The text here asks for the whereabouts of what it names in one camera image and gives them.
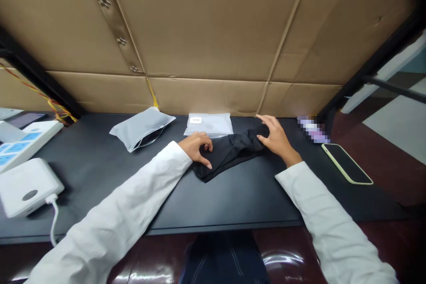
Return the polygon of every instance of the yellow cable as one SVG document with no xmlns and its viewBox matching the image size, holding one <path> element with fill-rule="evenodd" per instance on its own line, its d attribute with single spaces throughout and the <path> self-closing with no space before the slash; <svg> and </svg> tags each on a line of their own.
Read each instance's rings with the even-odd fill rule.
<svg viewBox="0 0 426 284">
<path fill-rule="evenodd" d="M 6 66 L 4 64 L 2 64 L 0 62 L 0 67 L 4 68 L 6 72 L 8 72 L 9 74 L 13 75 L 15 78 L 17 78 L 19 81 L 21 81 L 22 84 L 24 84 L 25 86 L 29 87 L 31 90 L 37 92 L 39 95 L 41 95 L 43 98 L 45 98 L 47 100 L 47 103 L 50 105 L 50 107 L 53 109 L 53 112 L 55 113 L 55 117 L 58 121 L 60 121 L 61 123 L 68 125 L 68 123 L 66 121 L 64 121 L 63 119 L 66 117 L 70 117 L 74 122 L 77 122 L 77 119 L 74 118 L 71 113 L 64 108 L 63 106 L 61 106 L 57 101 L 47 97 L 45 94 L 43 94 L 41 91 L 37 90 L 36 88 L 34 88 L 33 86 L 30 86 L 29 84 L 25 83 L 19 76 L 15 75 L 12 71 L 10 71 L 9 69 L 6 68 Z M 56 107 L 54 106 L 54 104 L 56 104 L 57 106 L 59 106 L 62 109 L 61 113 L 65 113 L 62 116 L 59 115 Z"/>
<path fill-rule="evenodd" d="M 146 77 L 146 81 L 148 83 L 148 86 L 150 87 L 152 100 L 154 101 L 154 107 L 157 107 L 160 110 L 160 107 L 158 106 L 158 103 L 157 103 L 157 98 L 155 97 L 154 91 L 152 90 L 152 86 L 151 86 L 150 81 L 148 80 L 148 77 Z"/>
</svg>

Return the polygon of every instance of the label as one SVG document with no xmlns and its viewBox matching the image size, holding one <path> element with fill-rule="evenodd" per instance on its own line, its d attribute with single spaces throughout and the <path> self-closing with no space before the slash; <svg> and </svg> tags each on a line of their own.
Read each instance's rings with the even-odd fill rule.
<svg viewBox="0 0 426 284">
<path fill-rule="evenodd" d="M 199 124 L 201 123 L 201 118 L 198 118 L 198 117 L 189 118 L 189 122 L 193 124 Z"/>
</svg>

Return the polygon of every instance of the black metal frame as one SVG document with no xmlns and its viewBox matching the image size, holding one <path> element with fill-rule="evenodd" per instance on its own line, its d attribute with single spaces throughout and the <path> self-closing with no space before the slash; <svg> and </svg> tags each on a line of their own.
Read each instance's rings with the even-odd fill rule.
<svg viewBox="0 0 426 284">
<path fill-rule="evenodd" d="M 418 0 L 418 8 L 410 17 L 399 27 L 397 31 L 373 54 L 373 56 L 358 70 L 358 72 L 342 87 L 342 89 L 331 99 L 331 101 L 318 113 L 318 123 L 327 123 L 327 117 L 338 110 L 346 102 L 345 96 L 351 96 L 358 91 L 367 79 L 369 82 L 373 79 L 371 76 L 380 70 L 390 59 L 409 45 L 426 28 L 426 0 Z M 385 89 L 407 96 L 412 99 L 422 97 L 418 92 L 410 92 L 400 87 L 392 86 L 386 82 L 377 80 L 375 83 Z"/>
<path fill-rule="evenodd" d="M 374 84 L 376 86 L 382 87 L 383 89 L 386 89 L 388 91 L 397 93 L 399 95 L 403 95 L 407 98 L 419 101 L 421 103 L 426 104 L 426 95 L 424 95 L 423 93 L 419 93 L 413 90 L 409 90 L 409 89 L 404 89 L 403 87 L 400 86 L 396 86 L 394 84 L 389 84 L 386 81 L 382 81 L 370 76 L 365 76 L 363 77 L 363 80 L 365 81 L 365 83 L 371 83 Z"/>
<path fill-rule="evenodd" d="M 65 107 L 73 117 L 80 118 L 84 108 L 0 26 L 0 58 L 7 60 L 24 77 L 48 97 Z"/>
<path fill-rule="evenodd" d="M 424 28 L 426 28 L 425 10 L 424 8 L 419 7 L 318 113 L 317 121 L 319 123 L 324 123 L 324 121 L 326 121 L 327 114 L 333 108 L 339 109 L 343 103 L 347 101 L 345 96 L 351 96 L 359 90 L 365 84 L 365 79 L 373 79 L 372 77 L 366 77 L 374 75 L 378 70 L 380 70 L 380 68 L 383 67 L 390 59 L 409 45 Z M 381 87 L 385 86 L 382 83 L 377 85 Z M 388 89 L 389 87 L 392 87 L 392 85 L 387 84 L 385 89 Z"/>
</svg>

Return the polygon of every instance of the phone case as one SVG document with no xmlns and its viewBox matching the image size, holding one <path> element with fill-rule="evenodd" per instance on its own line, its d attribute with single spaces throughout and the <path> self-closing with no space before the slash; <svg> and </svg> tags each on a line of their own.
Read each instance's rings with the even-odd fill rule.
<svg viewBox="0 0 426 284">
<path fill-rule="evenodd" d="M 371 181 L 371 183 L 362 183 L 362 182 L 353 181 L 349 177 L 349 175 L 345 172 L 345 170 L 340 166 L 340 164 L 336 161 L 336 159 L 333 157 L 333 155 L 327 150 L 327 145 L 329 145 L 329 144 L 339 146 L 343 150 L 343 152 L 345 152 L 348 155 L 348 157 L 359 167 L 359 169 L 365 174 L 365 176 Z M 343 176 L 347 179 L 347 181 L 349 183 L 356 184 L 356 185 L 372 185 L 372 184 L 374 184 L 373 180 L 367 175 L 367 173 L 364 172 L 364 170 L 358 165 L 358 163 L 355 162 L 354 159 L 340 145 L 335 144 L 335 143 L 323 143 L 321 145 L 321 147 L 324 149 L 325 153 L 327 153 L 327 155 L 330 157 L 330 159 L 333 161 L 333 163 L 337 166 L 339 171 L 342 172 Z"/>
</svg>

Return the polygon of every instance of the reddish floor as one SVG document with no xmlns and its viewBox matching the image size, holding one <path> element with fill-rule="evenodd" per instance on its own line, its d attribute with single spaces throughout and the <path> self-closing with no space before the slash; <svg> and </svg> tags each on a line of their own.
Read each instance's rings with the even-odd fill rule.
<svg viewBox="0 0 426 284">
<path fill-rule="evenodd" d="M 362 124 L 388 101 L 369 98 L 349 114 L 336 114 L 331 141 L 340 144 L 398 203 L 425 203 L 426 165 Z"/>
<path fill-rule="evenodd" d="M 375 183 L 403 205 L 424 203 L 426 167 L 361 122 L 386 101 L 373 100 L 351 114 L 337 114 L 332 141 L 342 145 Z M 418 254 L 420 221 L 359 223 L 380 258 L 394 267 L 401 283 Z M 305 227 L 253 230 L 273 283 L 326 283 Z M 196 234 L 142 237 L 111 271 L 108 283 L 177 283 L 185 250 Z M 0 283 L 25 279 L 49 250 L 49 243 L 0 246 Z"/>
<path fill-rule="evenodd" d="M 368 222 L 359 226 L 391 264 L 401 283 L 416 258 L 419 221 Z M 273 283 L 326 283 L 304 227 L 253 230 Z M 195 234 L 142 237 L 111 271 L 108 283 L 177 283 L 185 249 Z M 0 283 L 25 279 L 37 261 L 51 249 L 49 243 L 0 247 Z"/>
</svg>

